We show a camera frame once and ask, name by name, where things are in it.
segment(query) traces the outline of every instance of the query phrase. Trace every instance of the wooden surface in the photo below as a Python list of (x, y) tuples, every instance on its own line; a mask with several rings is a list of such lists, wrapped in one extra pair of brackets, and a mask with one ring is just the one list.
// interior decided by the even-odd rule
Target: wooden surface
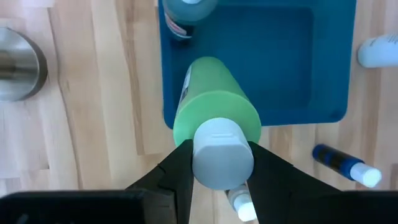
[[(44, 51), (36, 96), (0, 104), (0, 195), (19, 190), (123, 189), (172, 149), (162, 117), (157, 10), (147, 0), (0, 0), (0, 26)], [(366, 70), (359, 44), (398, 31), (398, 1), (358, 0), (348, 112), (339, 123), (264, 127), (261, 145), (339, 189), (362, 189), (311, 158), (325, 143), (398, 189), (398, 68)], [(191, 223), (239, 223), (223, 192), (195, 184)]]

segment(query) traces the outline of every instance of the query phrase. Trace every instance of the blue plastic bin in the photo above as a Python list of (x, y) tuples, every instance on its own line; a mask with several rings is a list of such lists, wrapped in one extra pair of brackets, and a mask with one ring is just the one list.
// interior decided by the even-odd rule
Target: blue plastic bin
[(348, 102), (356, 0), (221, 0), (187, 46), (170, 41), (159, 1), (164, 119), (189, 65), (222, 60), (263, 126), (339, 121)]

